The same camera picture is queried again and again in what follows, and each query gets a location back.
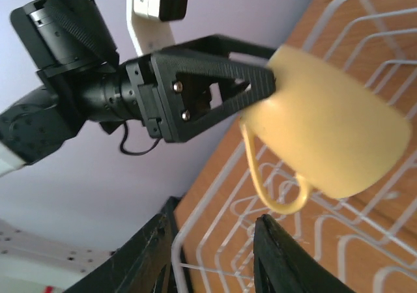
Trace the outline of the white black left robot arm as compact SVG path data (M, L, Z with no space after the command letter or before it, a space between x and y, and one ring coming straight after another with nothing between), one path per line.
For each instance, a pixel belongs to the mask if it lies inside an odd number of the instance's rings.
M124 63L95 0L34 0L10 22L42 85L1 113L1 174L32 165L77 136L87 121L110 134L138 120L156 142L185 143L269 97L272 48L224 35L176 44L171 22L188 0L126 0L136 57Z

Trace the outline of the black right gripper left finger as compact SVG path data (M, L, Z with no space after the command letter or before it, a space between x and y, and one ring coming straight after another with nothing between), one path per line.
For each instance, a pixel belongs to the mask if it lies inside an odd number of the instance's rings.
M66 289L66 293L168 292L171 227L156 214L105 263Z

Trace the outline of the white wire dish rack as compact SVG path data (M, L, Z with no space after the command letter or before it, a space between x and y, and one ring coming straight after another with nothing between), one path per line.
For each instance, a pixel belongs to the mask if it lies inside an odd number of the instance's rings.
M312 0L287 43L359 79L416 125L416 0ZM416 138L369 189L333 199L232 125L175 210L177 292L277 285L280 233L313 292L416 291Z

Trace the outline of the yellow ceramic mug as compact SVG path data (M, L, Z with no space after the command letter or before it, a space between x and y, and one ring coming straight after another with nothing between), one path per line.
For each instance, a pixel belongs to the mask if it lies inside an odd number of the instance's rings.
M400 160L410 122L352 76L310 53L283 45L268 62L276 91L243 110L240 131L255 190L276 213L299 211L312 190L342 199L379 181ZM276 202L256 158L261 140L294 172L298 197Z

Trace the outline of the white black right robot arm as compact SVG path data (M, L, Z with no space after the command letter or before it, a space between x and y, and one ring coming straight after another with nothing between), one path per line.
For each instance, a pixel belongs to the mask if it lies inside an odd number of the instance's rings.
M32 292L204 292L194 272L174 278L171 218L156 214L113 252L72 248L1 225L1 277ZM348 292L271 216L255 222L252 292Z

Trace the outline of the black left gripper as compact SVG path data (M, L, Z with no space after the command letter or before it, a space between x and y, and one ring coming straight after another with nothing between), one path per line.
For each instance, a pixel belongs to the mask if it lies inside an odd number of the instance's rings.
M141 122L153 139L185 143L276 90L270 69L226 58L240 53L269 59L276 48L209 35L166 49L193 51L157 51L125 64Z

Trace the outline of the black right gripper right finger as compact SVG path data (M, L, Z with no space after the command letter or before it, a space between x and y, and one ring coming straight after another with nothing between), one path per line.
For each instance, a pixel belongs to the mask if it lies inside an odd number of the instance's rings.
M255 222L253 254L256 292L352 292L269 214Z

